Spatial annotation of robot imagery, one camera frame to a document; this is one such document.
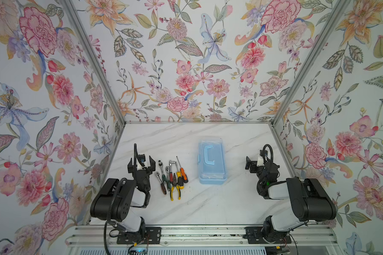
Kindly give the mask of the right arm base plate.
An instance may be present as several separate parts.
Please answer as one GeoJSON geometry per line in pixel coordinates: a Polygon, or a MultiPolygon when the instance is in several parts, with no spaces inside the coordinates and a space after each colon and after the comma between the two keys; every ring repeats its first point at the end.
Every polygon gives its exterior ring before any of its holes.
{"type": "Polygon", "coordinates": [[[245,227],[243,239],[247,239],[249,244],[291,244],[292,240],[288,232],[263,231],[262,226],[245,227]]]}

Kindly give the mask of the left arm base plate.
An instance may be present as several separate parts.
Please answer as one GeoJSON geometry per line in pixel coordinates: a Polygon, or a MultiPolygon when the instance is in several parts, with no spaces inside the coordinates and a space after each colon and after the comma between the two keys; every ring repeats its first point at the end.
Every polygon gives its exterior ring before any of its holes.
{"type": "Polygon", "coordinates": [[[138,232],[120,232],[117,237],[117,244],[160,244],[161,236],[161,227],[145,227],[138,232]]]}

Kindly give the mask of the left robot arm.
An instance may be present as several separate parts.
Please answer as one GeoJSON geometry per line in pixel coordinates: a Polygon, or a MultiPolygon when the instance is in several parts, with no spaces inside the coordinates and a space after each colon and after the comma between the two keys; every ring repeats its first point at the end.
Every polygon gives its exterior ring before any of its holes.
{"type": "Polygon", "coordinates": [[[131,208],[146,208],[149,204],[150,176],[156,170],[155,160],[152,157],[149,160],[149,166],[145,155],[130,160],[128,172],[133,175],[132,180],[125,177],[107,179],[91,203],[91,217],[105,221],[119,232],[144,235],[145,221],[131,208]]]}

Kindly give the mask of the ratchet wrench dark red handle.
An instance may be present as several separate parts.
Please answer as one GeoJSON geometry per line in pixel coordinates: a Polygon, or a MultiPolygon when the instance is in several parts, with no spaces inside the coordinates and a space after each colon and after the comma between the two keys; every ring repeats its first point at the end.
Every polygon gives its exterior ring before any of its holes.
{"type": "Polygon", "coordinates": [[[156,172],[155,173],[156,177],[158,178],[159,182],[160,182],[160,187],[161,187],[161,190],[163,192],[164,195],[167,194],[167,190],[166,190],[166,187],[165,187],[165,184],[163,182],[163,180],[161,179],[161,174],[159,172],[156,172]]]}

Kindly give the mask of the blue transparent plastic toolbox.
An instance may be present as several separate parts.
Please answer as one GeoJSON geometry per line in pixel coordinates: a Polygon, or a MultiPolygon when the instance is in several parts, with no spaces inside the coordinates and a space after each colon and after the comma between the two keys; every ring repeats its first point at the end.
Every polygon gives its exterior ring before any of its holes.
{"type": "Polygon", "coordinates": [[[201,184],[222,185],[228,178],[220,137],[202,137],[198,154],[199,180],[201,184]]]}

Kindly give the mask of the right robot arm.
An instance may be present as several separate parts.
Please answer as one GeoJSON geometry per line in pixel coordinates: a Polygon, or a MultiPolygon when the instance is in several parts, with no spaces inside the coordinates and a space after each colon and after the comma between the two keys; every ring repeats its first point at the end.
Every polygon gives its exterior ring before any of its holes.
{"type": "Polygon", "coordinates": [[[262,224],[261,237],[269,243],[283,240],[308,221],[331,221],[337,208],[315,178],[287,178],[279,181],[279,165],[263,157],[257,161],[246,157],[245,169],[256,174],[257,193],[268,200],[287,200],[290,207],[270,215],[262,224]]]}

